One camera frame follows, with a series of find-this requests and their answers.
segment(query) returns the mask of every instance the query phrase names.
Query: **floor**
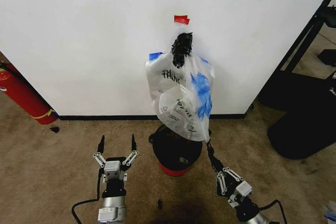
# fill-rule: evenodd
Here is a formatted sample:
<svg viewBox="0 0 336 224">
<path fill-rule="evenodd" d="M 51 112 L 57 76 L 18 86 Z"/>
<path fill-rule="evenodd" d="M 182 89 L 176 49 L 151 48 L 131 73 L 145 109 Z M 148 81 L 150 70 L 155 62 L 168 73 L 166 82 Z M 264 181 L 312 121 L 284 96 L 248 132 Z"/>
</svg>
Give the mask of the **floor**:
<svg viewBox="0 0 336 224">
<path fill-rule="evenodd" d="M 331 70 L 315 57 L 329 46 L 334 44 L 318 36 L 296 71 L 326 76 Z M 43 126 L 3 93 L 0 104 L 2 223 L 75 223 L 71 206 L 95 198 L 98 167 L 92 154 L 102 134 L 104 156 L 111 157 L 130 153 L 132 133 L 140 156 L 125 185 L 126 223 L 238 223 L 226 200 L 216 195 L 215 174 L 205 149 L 182 177 L 160 170 L 148 142 L 159 121 L 56 121 Z M 259 206 L 279 199 L 288 223 L 326 223 L 324 205 L 336 200 L 336 145 L 302 161 L 282 158 L 266 135 L 282 115 L 255 102 L 245 119 L 210 120 L 215 154 L 253 186 L 251 198 Z M 51 126 L 60 131 L 52 132 Z M 82 223 L 96 223 L 100 207 L 101 202 L 78 207 Z M 276 206 L 265 214 L 281 221 Z"/>
</svg>

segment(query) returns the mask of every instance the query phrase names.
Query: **red fire extinguisher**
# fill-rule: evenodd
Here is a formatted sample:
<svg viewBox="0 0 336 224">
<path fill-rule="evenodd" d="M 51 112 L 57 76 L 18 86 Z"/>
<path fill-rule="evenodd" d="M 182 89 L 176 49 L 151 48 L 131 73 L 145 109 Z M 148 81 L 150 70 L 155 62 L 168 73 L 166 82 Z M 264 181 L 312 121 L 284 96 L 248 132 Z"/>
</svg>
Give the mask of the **red fire extinguisher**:
<svg viewBox="0 0 336 224">
<path fill-rule="evenodd" d="M 0 68 L 0 90 L 40 124 L 49 124 L 57 119 L 53 110 L 20 77 L 12 64 Z"/>
</svg>

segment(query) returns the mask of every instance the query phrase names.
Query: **baseboard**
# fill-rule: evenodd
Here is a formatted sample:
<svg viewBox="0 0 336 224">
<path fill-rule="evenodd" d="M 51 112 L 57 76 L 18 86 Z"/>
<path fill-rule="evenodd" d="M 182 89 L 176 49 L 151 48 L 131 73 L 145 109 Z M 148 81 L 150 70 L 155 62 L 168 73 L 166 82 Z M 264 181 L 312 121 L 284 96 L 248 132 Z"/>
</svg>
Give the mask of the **baseboard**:
<svg viewBox="0 0 336 224">
<path fill-rule="evenodd" d="M 243 119 L 245 114 L 214 114 L 210 119 Z M 156 115 L 60 115 L 67 121 L 158 120 Z"/>
</svg>

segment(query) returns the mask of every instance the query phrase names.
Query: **white plastic bag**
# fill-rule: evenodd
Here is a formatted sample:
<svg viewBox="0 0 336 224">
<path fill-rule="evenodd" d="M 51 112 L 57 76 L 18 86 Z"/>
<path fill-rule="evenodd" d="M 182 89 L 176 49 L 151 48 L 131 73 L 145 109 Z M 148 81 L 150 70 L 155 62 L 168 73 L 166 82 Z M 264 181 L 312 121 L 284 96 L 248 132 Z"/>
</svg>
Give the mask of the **white plastic bag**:
<svg viewBox="0 0 336 224">
<path fill-rule="evenodd" d="M 145 68 L 152 105 L 158 118 L 175 133 L 189 140 L 208 141 L 215 73 L 208 61 L 190 50 L 182 56 L 182 66 L 176 64 L 176 53 L 150 54 Z"/>
</svg>

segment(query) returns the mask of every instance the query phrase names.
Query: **black wire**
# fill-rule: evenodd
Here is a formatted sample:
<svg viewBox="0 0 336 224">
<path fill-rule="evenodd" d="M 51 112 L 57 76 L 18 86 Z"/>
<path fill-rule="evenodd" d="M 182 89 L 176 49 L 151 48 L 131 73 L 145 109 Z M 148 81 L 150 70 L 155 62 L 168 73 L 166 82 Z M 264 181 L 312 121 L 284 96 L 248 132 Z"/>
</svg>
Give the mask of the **black wire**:
<svg viewBox="0 0 336 224">
<path fill-rule="evenodd" d="M 284 220 L 284 223 L 287 224 L 287 219 L 286 219 L 286 216 L 285 216 L 285 212 L 284 212 L 284 210 L 283 210 L 283 207 L 282 207 L 282 204 L 281 204 L 280 200 L 276 199 L 276 200 L 274 200 L 271 204 L 268 204 L 268 205 L 266 205 L 266 206 L 264 206 L 264 207 L 259 207 L 259 209 L 260 209 L 260 211 L 264 211 L 264 210 L 266 210 L 266 209 L 268 209 L 268 208 L 271 208 L 271 207 L 274 206 L 276 203 L 279 204 L 280 211 L 281 211 L 281 214 L 282 214 L 282 218 L 283 218 L 283 220 Z"/>
<path fill-rule="evenodd" d="M 71 213 L 72 213 L 72 216 L 74 217 L 74 219 L 76 220 L 76 222 L 78 224 L 82 224 L 82 222 L 80 221 L 80 219 L 78 218 L 76 212 L 75 212 L 75 207 L 79 206 L 79 205 L 82 205 L 82 204 L 86 204 L 86 203 L 91 203 L 91 202 L 96 202 L 99 200 L 99 197 L 100 197 L 100 177 L 101 177 L 101 171 L 99 170 L 99 173 L 98 173 L 98 181 L 97 181 L 97 198 L 96 199 L 89 199 L 89 200 L 84 200 L 84 201 L 81 201 L 81 202 L 78 202 L 76 204 L 74 204 L 71 208 Z"/>
</svg>

